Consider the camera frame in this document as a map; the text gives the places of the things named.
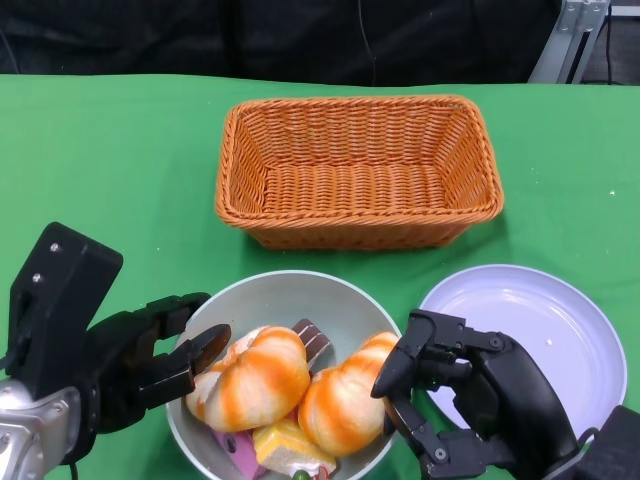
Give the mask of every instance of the green table surface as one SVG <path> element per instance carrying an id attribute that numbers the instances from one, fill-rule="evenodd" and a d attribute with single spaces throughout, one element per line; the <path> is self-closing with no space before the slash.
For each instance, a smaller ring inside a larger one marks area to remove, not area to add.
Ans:
<path id="1" fill-rule="evenodd" d="M 439 250 L 267 251 L 215 216 L 222 125 L 244 100 L 456 93 L 481 108 L 506 194 L 504 212 Z M 336 275 L 377 299 L 401 328 L 446 276 L 514 263 L 564 279 L 608 315 L 625 348 L 625 404 L 640 410 L 640 89 L 434 86 L 363 89 L 179 76 L 0 77 L 0 311 L 43 227 L 57 220 L 122 252 L 97 318 L 166 295 L 215 293 L 278 269 Z M 6 316 L 0 317 L 6 322 Z M 0 324 L 6 343 L 6 323 Z M 164 342 L 162 350 L 171 348 Z M 421 409 L 447 426 L 426 395 Z M 165 410 L 99 437 L 84 479 L 197 479 Z M 59 467 L 49 478 L 67 479 Z M 371 475 L 417 480 L 403 442 Z M 506 479 L 491 470 L 485 478 Z"/>

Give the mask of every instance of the plate rim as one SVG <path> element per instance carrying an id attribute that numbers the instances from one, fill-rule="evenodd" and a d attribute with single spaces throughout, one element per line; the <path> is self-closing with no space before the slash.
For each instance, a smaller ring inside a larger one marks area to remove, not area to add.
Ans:
<path id="1" fill-rule="evenodd" d="M 627 394 L 628 371 L 627 371 L 627 357 L 626 357 L 626 355 L 624 353 L 624 348 L 622 348 L 622 343 L 620 342 L 620 337 L 618 336 L 618 333 L 616 332 L 615 328 L 611 324 L 611 321 L 609 320 L 609 318 L 600 309 L 600 307 L 598 307 L 598 305 L 596 305 L 593 302 L 593 300 L 591 300 L 589 297 L 587 297 L 584 293 L 582 293 L 580 290 L 578 290 L 576 287 L 574 287 L 570 283 L 565 282 L 564 280 L 562 280 L 561 278 L 556 277 L 555 275 L 551 275 L 550 273 L 546 273 L 546 272 L 543 272 L 541 270 L 537 270 L 535 268 L 525 267 L 525 266 L 522 266 L 522 265 L 514 265 L 514 264 L 509 264 L 509 263 L 491 263 L 491 264 L 487 264 L 487 265 L 477 265 L 475 267 L 465 268 L 464 270 L 460 270 L 459 272 L 453 273 L 453 274 L 449 275 L 448 277 L 446 277 L 445 279 L 443 279 L 440 282 L 438 282 L 429 291 L 427 296 L 424 297 L 422 302 L 420 302 L 420 308 L 423 308 L 423 305 L 429 301 L 429 299 L 434 295 L 434 292 L 436 292 L 443 285 L 445 285 L 445 284 L 451 282 L 452 280 L 454 280 L 456 277 L 468 274 L 468 273 L 473 272 L 475 270 L 489 270 L 489 269 L 495 269 L 495 268 L 507 268 L 507 269 L 514 269 L 514 270 L 522 270 L 522 271 L 525 271 L 525 272 L 528 272 L 528 273 L 533 273 L 533 274 L 536 274 L 536 275 L 547 277 L 547 278 L 549 278 L 549 279 L 551 279 L 551 280 L 553 280 L 555 282 L 560 283 L 564 287 L 566 287 L 566 288 L 568 288 L 570 290 L 573 290 L 574 293 L 577 293 L 578 296 L 582 297 L 582 299 L 585 300 L 589 304 L 589 306 L 596 311 L 598 316 L 604 321 L 604 323 L 607 326 L 609 332 L 613 335 L 613 339 L 616 341 L 616 345 L 618 346 L 618 351 L 620 353 L 620 358 L 622 359 L 622 375 L 623 375 L 623 377 L 622 377 L 622 393 L 620 394 L 620 399 L 618 400 L 618 405 L 623 405 L 625 396 Z M 453 419 L 449 418 L 449 416 L 442 411 L 440 406 L 436 403 L 435 399 L 433 398 L 434 392 L 428 391 L 427 393 L 429 394 L 429 398 L 431 398 L 431 400 L 433 401 L 435 406 L 438 408 L 440 413 L 443 416 L 445 416 L 447 418 L 447 420 L 449 420 L 451 423 L 453 423 L 458 428 L 466 428 L 465 425 L 459 425 L 458 422 L 456 422 Z"/>

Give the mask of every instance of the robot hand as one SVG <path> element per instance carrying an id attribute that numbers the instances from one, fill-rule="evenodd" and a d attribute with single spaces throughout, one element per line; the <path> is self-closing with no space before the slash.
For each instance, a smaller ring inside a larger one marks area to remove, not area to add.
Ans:
<path id="1" fill-rule="evenodd" d="M 414 387 L 452 388 L 471 428 L 436 433 L 411 405 Z M 474 478 L 489 465 L 517 480 L 640 478 L 633 453 L 640 415 L 617 407 L 601 432 L 590 429 L 577 440 L 560 399 L 522 346 L 502 333 L 477 332 L 462 318 L 412 311 L 372 396 L 384 398 L 385 433 L 402 434 L 425 479 Z"/>
<path id="2" fill-rule="evenodd" d="M 216 325 L 153 355 L 157 340 L 184 331 L 204 293 L 120 312 L 87 331 L 121 267 L 117 252 L 53 223 L 18 274 L 0 365 L 9 375 L 0 382 L 3 479 L 37 480 L 59 464 L 75 477 L 97 434 L 192 392 L 194 376 L 227 345 L 230 327 Z"/>

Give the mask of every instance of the bread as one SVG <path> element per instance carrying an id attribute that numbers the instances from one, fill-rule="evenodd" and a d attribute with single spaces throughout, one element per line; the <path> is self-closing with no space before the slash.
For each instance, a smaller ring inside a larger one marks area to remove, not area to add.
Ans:
<path id="1" fill-rule="evenodd" d="M 291 329 L 262 327 L 235 342 L 196 377 L 189 411 L 219 432 L 272 424 L 293 410 L 309 387 L 304 344 Z"/>
<path id="2" fill-rule="evenodd" d="M 371 390 L 397 341 L 393 333 L 378 333 L 344 363 L 313 377 L 299 406 L 298 423 L 327 453 L 350 455 L 382 432 L 384 404 L 371 398 Z"/>

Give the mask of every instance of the chocolate bar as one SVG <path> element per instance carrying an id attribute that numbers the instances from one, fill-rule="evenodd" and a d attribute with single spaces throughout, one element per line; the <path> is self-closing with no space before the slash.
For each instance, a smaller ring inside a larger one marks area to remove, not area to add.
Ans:
<path id="1" fill-rule="evenodd" d="M 331 342 L 313 322 L 306 318 L 296 323 L 292 330 L 298 334 L 300 340 L 304 343 L 304 347 L 307 350 L 307 363 L 311 368 L 318 357 L 329 348 Z"/>

